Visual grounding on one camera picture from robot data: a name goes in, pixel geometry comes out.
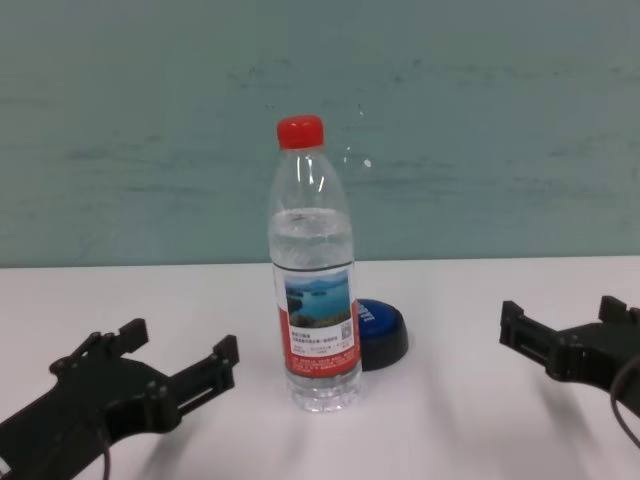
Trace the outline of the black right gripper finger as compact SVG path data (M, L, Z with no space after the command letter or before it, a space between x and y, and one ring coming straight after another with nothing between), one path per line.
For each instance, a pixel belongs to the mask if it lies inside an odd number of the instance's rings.
M499 343L546 370L565 368L564 334L529 318L510 300L502 303Z
M640 309L628 307L618 298L605 295L601 298L599 306L599 320L603 323L620 325L638 325Z

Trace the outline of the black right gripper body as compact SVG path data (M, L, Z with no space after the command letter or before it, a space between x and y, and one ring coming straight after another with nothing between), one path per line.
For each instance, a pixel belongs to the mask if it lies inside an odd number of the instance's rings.
M639 355L635 326L590 323L558 331L547 359L547 375L609 392L622 368Z

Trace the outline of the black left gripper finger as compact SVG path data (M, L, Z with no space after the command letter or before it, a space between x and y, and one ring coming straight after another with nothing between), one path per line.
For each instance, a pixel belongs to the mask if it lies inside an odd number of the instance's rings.
M53 375L64 375L87 361L111 361L125 354L134 353L149 341L146 320L135 318L117 333L91 333L71 354L54 361L49 366Z
M226 335L203 360L169 377L169 390L180 415L187 415L235 386L239 363L237 337Z

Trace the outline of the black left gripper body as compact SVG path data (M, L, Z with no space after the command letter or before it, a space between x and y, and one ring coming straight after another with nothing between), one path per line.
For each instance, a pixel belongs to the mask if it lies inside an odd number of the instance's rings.
M3 473L80 473L123 439L175 429L174 381L141 362L84 358L56 376L1 423Z

